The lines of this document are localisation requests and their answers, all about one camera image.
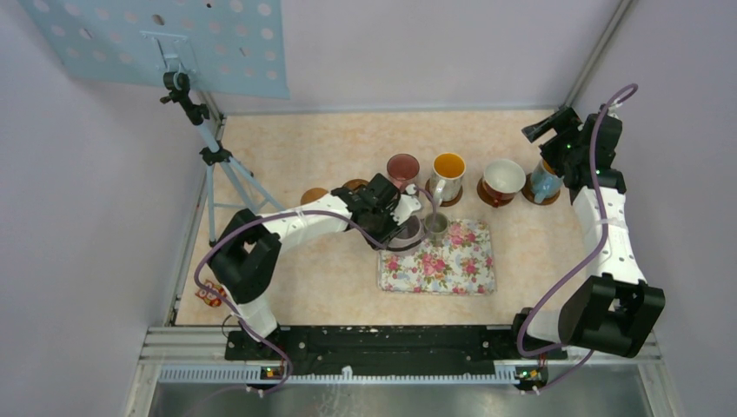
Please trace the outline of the brown coaster one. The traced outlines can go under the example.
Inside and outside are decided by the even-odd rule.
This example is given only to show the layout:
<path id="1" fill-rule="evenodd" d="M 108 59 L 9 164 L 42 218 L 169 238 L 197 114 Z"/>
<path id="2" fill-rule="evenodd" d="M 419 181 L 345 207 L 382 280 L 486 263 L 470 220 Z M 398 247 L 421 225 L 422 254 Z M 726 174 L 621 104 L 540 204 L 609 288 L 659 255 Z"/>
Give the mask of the brown coaster one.
<path id="1" fill-rule="evenodd" d="M 365 187 L 368 184 L 369 182 L 367 180 L 364 180 L 361 178 L 355 178 L 355 179 L 345 182 L 343 184 L 343 187 L 351 191 L 357 191 L 359 188 Z"/>

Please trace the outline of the blue mug yellow inside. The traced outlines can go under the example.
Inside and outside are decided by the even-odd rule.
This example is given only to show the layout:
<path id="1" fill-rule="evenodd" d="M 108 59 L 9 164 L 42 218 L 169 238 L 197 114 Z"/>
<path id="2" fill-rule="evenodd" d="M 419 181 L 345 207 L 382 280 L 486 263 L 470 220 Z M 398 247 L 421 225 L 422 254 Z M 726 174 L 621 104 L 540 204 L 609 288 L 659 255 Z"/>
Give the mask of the blue mug yellow inside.
<path id="1" fill-rule="evenodd" d="M 561 191 L 563 185 L 563 178 L 558 176 L 543 159 L 532 171 L 530 180 L 536 202 L 541 202 L 544 198 L 553 196 L 558 190 Z"/>

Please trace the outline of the pink mug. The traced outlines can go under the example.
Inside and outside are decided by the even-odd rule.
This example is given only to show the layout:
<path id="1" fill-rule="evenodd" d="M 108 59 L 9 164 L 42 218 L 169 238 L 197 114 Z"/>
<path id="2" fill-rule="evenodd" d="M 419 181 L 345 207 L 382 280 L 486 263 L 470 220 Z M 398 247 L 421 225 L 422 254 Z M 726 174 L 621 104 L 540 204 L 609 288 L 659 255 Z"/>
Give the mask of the pink mug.
<path id="1" fill-rule="evenodd" d="M 415 182 L 419 175 L 420 163 L 410 154 L 396 154 L 389 158 L 386 170 L 391 182 Z"/>

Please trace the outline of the lilac mug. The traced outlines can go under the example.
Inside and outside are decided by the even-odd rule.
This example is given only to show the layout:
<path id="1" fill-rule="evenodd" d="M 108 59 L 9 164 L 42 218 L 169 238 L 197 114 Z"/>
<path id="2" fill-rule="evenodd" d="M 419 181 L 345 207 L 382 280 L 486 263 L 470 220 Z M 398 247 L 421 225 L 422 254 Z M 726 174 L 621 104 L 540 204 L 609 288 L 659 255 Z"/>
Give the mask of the lilac mug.
<path id="1" fill-rule="evenodd" d="M 390 254 L 398 256 L 412 255 L 418 250 L 423 236 L 424 226 L 422 221 L 416 215 L 413 215 L 404 223 L 404 229 L 389 242 L 386 250 Z"/>

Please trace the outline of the light brown small coaster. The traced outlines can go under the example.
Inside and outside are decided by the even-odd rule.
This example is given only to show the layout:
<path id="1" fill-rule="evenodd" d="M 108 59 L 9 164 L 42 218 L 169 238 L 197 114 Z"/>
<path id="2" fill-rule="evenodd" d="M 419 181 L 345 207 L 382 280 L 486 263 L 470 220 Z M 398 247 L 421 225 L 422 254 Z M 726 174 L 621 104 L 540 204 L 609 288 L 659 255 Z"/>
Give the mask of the light brown small coaster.
<path id="1" fill-rule="evenodd" d="M 324 188 L 312 188 L 306 190 L 300 199 L 301 205 L 309 204 L 311 202 L 315 202 L 319 200 L 320 198 L 324 197 L 328 191 Z"/>

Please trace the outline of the white cup red handle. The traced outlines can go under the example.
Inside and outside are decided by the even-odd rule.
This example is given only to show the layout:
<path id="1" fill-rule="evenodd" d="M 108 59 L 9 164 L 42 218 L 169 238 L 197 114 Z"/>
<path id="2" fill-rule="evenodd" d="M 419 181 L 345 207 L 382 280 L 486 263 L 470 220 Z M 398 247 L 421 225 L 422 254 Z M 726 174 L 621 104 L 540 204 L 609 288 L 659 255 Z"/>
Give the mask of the white cup red handle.
<path id="1" fill-rule="evenodd" d="M 488 186 L 501 193 L 520 192 L 526 182 L 524 169 L 509 159 L 492 161 L 485 169 L 482 178 Z"/>

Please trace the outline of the small grey-green cup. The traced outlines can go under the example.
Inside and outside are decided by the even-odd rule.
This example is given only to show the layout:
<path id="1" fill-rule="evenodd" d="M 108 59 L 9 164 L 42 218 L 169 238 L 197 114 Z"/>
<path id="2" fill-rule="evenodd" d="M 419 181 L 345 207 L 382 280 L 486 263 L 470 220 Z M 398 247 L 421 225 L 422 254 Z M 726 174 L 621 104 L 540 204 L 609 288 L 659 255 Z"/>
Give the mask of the small grey-green cup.
<path id="1" fill-rule="evenodd" d="M 444 245 L 448 233 L 450 220 L 440 212 L 428 214 L 422 221 L 426 240 L 436 247 Z"/>

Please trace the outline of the glass mug orange inside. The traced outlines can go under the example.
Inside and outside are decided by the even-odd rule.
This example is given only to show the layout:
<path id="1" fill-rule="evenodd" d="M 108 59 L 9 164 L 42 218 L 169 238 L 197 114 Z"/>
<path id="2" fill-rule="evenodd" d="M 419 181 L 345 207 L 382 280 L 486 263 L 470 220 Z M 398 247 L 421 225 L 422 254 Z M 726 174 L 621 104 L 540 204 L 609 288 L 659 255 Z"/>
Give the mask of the glass mug orange inside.
<path id="1" fill-rule="evenodd" d="M 443 207 L 455 205 L 463 194 L 462 182 L 465 172 L 466 163 L 461 156 L 455 153 L 440 154 L 434 159 L 426 190 L 439 205 Z"/>

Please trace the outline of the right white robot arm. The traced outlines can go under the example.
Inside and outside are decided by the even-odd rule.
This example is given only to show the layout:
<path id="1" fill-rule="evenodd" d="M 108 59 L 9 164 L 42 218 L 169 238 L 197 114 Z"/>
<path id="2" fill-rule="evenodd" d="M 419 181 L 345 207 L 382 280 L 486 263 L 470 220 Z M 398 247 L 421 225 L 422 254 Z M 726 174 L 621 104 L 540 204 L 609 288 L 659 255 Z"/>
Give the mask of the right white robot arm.
<path id="1" fill-rule="evenodd" d="M 647 284 L 630 243 L 627 186 L 612 166 L 622 122 L 613 113 L 601 122 L 596 114 L 581 120 L 574 109 L 562 107 L 522 133 L 534 142 L 550 130 L 555 134 L 540 146 L 541 158 L 568 189 L 588 252 L 564 278 L 581 270 L 588 278 L 560 309 L 544 311 L 536 304 L 517 314 L 509 345 L 521 358 L 564 346 L 635 357 L 666 297 Z"/>

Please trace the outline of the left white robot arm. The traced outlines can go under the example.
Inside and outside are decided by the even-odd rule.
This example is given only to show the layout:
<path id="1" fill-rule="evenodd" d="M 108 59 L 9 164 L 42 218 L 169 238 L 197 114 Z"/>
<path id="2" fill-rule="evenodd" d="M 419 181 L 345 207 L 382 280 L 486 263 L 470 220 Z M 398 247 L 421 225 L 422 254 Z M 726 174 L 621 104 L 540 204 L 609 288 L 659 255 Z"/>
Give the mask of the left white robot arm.
<path id="1" fill-rule="evenodd" d="M 396 186 L 382 174 L 356 189 L 339 187 L 295 208 L 257 215 L 245 208 L 198 264 L 223 287 L 222 298 L 245 333 L 246 348 L 258 359 L 278 349 L 278 322 L 265 293 L 281 254 L 325 235 L 359 232 L 373 250 L 383 250 L 422 209 L 420 190 Z"/>

